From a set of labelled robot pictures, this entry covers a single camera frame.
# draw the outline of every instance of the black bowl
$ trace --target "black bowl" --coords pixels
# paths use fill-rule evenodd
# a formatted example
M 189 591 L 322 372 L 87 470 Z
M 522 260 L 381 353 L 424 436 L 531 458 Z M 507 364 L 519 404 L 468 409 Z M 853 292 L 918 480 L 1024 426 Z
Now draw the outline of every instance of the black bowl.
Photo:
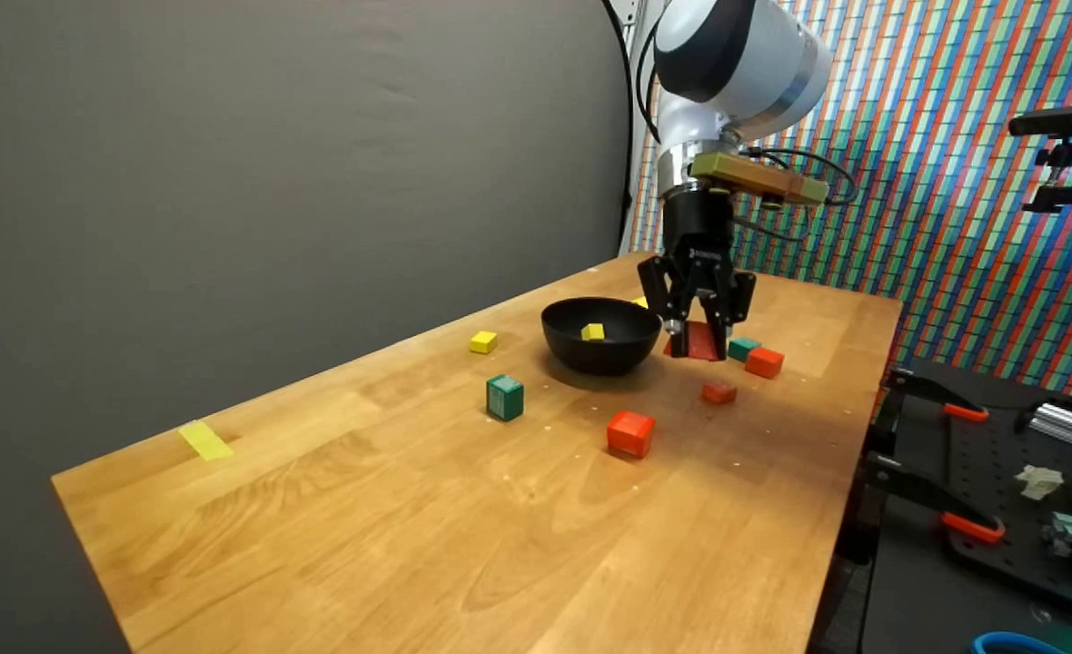
M 584 341 L 584 323 L 605 323 L 605 341 Z M 543 308 L 548 353 L 582 373 L 634 373 L 646 361 L 659 330 L 662 323 L 656 312 L 623 300 L 566 300 Z

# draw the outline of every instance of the gray wall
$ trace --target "gray wall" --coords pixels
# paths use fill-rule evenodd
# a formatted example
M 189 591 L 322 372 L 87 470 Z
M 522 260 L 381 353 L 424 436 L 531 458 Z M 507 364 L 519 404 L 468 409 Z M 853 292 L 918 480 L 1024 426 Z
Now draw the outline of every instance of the gray wall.
M 48 475 L 618 249 L 605 5 L 0 0 L 0 650 L 115 650 Z

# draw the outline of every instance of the green cube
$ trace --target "green cube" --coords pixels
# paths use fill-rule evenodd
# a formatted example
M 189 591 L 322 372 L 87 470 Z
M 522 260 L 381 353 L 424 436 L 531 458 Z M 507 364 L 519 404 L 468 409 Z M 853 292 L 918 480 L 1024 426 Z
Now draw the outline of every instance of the green cube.
M 487 381 L 487 415 L 493 415 L 498 423 L 511 423 L 522 415 L 522 381 L 517 377 L 492 377 Z
M 727 357 L 729 357 L 729 361 L 749 361 L 754 348 L 761 348 L 755 338 L 729 338 L 729 341 L 727 341 Z

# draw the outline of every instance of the yellow object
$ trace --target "yellow object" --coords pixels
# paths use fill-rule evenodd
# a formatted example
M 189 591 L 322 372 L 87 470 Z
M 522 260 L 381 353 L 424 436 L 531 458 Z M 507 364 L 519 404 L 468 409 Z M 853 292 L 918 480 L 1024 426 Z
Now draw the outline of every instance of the yellow object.
M 605 323 L 584 323 L 582 341 L 607 341 L 607 326 Z
M 493 353 L 493 344 L 498 344 L 493 330 L 480 330 L 480 335 L 468 338 L 474 353 Z
M 238 455 L 206 423 L 181 426 L 177 436 L 205 458 L 223 463 Z
M 785 205 L 824 205 L 829 186 L 807 176 L 794 176 L 754 157 L 702 154 L 691 163 L 694 177 L 714 177 L 755 197 L 783 197 Z

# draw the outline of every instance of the cable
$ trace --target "cable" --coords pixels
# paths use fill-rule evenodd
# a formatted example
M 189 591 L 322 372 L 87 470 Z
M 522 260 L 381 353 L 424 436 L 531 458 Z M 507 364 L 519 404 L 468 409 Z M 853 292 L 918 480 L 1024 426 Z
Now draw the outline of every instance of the cable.
M 642 48 L 640 48 L 640 62 L 635 62 L 635 107 L 640 107 L 640 116 L 642 116 L 642 123 L 646 123 L 646 130 L 651 130 L 656 142 L 659 142 L 659 128 L 656 128 L 651 111 L 646 111 L 646 100 L 642 100 L 642 62 L 646 62 L 646 53 L 651 53 L 651 43 L 656 43 L 659 23 L 662 23 L 662 20 L 656 20 L 656 25 L 651 25 L 651 33 L 646 33 L 646 39 L 642 39 Z
M 630 48 L 623 43 L 623 23 L 612 7 L 612 0 L 605 0 L 607 7 L 607 20 L 612 20 L 612 30 L 614 30 L 614 43 L 618 43 L 618 60 L 623 60 L 623 84 L 624 84 L 624 96 L 634 96 L 634 60 L 630 60 Z M 618 222 L 618 237 L 614 237 L 614 254 L 623 249 L 623 237 L 634 222 L 634 160 L 635 160 L 635 111 L 630 103 L 630 142 L 624 142 L 624 170 L 623 170 L 623 222 Z
M 656 123 L 656 96 L 646 100 L 646 128 L 651 128 L 651 135 L 656 135 L 656 142 L 659 142 L 659 123 Z
M 822 169 L 836 170 L 852 186 L 847 199 L 824 199 L 824 206 L 852 206 L 853 205 L 853 188 L 858 188 L 853 176 L 845 170 L 840 163 L 831 163 L 829 157 L 819 157 L 807 148 L 746 148 L 746 157 L 767 157 L 767 160 L 783 163 L 785 170 L 789 170 L 789 163 L 779 157 L 819 160 Z
M 749 222 L 749 220 L 739 220 L 739 215 L 733 215 L 729 222 L 739 222 L 739 227 L 746 227 L 746 228 L 754 228 L 754 232 L 765 232 L 765 237 L 771 237 L 771 239 L 800 243 L 800 237 L 789 237 L 789 232 L 767 228 L 767 227 Z

